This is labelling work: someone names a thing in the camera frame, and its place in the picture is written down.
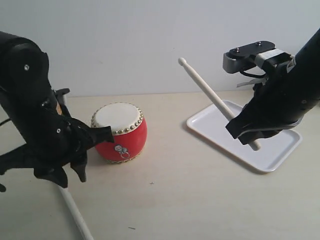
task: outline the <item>black cable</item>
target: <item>black cable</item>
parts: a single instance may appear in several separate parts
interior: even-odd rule
[[[243,70],[239,71],[242,75],[246,76],[246,77],[250,77],[250,78],[256,78],[256,79],[263,79],[267,74],[263,74],[263,75],[256,75],[256,74],[252,74],[252,73],[247,73]]]
[[[0,127],[1,127],[3,124],[6,124],[7,122],[10,122],[10,121],[11,121],[11,119],[10,119],[10,118],[8,118],[8,119],[6,119],[6,120],[4,120],[4,121],[0,122]]]

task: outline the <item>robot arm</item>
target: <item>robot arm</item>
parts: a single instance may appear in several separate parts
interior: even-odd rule
[[[269,41],[237,47],[223,56],[223,69],[230,74],[263,78],[253,87],[254,95],[226,129],[246,145],[271,138],[297,126],[320,100],[320,29],[295,55],[275,48]],[[265,74],[245,71],[259,67]]]
[[[91,128],[71,117],[63,101],[70,90],[53,90],[48,71],[48,55],[33,41],[0,32],[0,104],[26,142],[0,156],[0,174],[32,168],[36,178],[66,188],[63,166],[85,182],[87,150],[114,139],[110,126]]]

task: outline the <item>drum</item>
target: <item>drum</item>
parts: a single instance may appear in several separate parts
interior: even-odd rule
[[[123,163],[138,156],[147,140],[147,123],[140,108],[131,103],[115,102],[101,107],[91,119],[92,128],[110,126],[114,143],[95,146],[110,163]]]

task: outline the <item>drum head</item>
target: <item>drum head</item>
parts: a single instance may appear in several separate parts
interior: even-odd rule
[[[113,134],[126,134],[142,122],[143,114],[138,107],[125,102],[116,102],[100,108],[92,118],[95,127],[111,126]]]

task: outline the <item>plastic tray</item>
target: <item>plastic tray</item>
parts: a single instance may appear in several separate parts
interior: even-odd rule
[[[236,116],[243,108],[228,100],[223,102]],[[226,129],[228,120],[215,105],[210,105],[190,117],[186,124],[190,129],[264,173],[276,170],[302,141],[298,132],[291,129],[283,130],[274,137],[259,139],[261,149],[253,151],[250,146],[242,145],[238,139],[233,139]]]

